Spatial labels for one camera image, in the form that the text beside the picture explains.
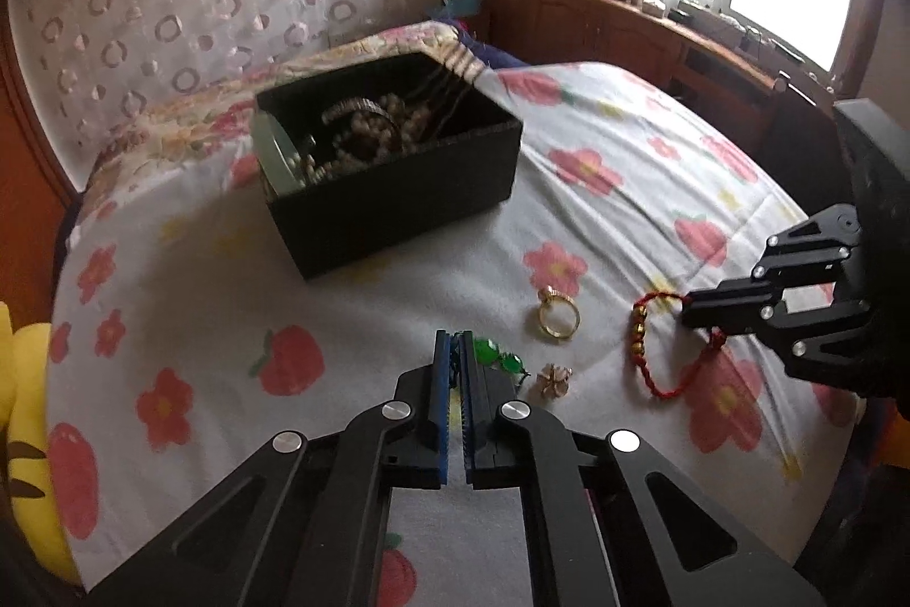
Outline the small flower earring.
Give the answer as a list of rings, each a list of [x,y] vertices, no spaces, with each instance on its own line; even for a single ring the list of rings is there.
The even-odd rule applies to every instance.
[[[538,393],[546,400],[566,398],[572,374],[574,372],[567,366],[544,365],[537,374]]]

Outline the green stone silver brooch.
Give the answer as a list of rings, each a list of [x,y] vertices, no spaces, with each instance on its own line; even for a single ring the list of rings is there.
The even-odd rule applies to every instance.
[[[518,354],[503,350],[498,342],[490,337],[475,336],[474,345],[475,361],[478,365],[500,370],[501,373],[511,377],[517,390],[522,388],[524,381],[529,377],[526,365]]]

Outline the pale green jade bangle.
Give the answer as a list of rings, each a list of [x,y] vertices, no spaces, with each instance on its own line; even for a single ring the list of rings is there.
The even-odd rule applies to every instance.
[[[258,111],[251,119],[253,150],[271,194],[286,197],[307,185],[303,157],[278,119]]]

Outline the floral strawberry bed sheet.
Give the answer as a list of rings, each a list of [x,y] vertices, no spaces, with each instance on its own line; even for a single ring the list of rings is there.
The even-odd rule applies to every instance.
[[[574,374],[555,414],[637,431],[785,559],[819,521],[853,427],[848,394],[736,337],[672,402],[626,361],[650,291],[663,387],[702,339],[671,298],[743,276],[796,202],[671,97],[597,63],[489,71],[523,122],[501,207],[316,280],[265,205],[251,143],[145,181],[76,222],[52,313],[52,482],[83,584],[100,583],[278,431],[322,436],[468,329]]]

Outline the yellow plush toy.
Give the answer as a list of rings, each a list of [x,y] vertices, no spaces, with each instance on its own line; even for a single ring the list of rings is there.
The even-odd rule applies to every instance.
[[[15,527],[39,564],[80,587],[52,491],[46,431],[51,325],[13,327],[2,303],[2,481]]]

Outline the wooden headboard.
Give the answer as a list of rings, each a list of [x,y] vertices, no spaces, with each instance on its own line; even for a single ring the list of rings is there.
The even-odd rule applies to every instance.
[[[2,300],[15,325],[49,322],[57,237],[76,191],[43,134],[2,18]]]

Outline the black cardboard box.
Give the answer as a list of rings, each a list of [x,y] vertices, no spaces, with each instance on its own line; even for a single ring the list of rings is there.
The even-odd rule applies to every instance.
[[[267,89],[303,157],[307,185],[275,197],[276,228],[306,279],[487,211],[511,197],[523,125],[479,77],[433,111],[418,109],[435,72],[419,52],[364,61]]]

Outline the floral pillow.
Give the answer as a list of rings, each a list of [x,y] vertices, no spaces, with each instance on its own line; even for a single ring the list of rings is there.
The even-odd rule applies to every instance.
[[[313,55],[265,66],[240,79],[156,105],[113,129],[89,176],[77,222],[100,220],[125,205],[145,181],[215,155],[222,148],[247,148],[256,96],[275,86],[319,76],[364,61],[419,52],[431,68],[474,76],[483,68],[458,29],[423,22],[388,29]]]

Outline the wooden side cabinet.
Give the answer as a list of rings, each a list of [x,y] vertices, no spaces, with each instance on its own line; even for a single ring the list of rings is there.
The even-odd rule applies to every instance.
[[[838,143],[828,106],[811,105],[795,86],[682,24],[617,0],[483,0],[470,28],[532,65],[602,61],[626,69],[747,152],[787,135],[799,144]]]

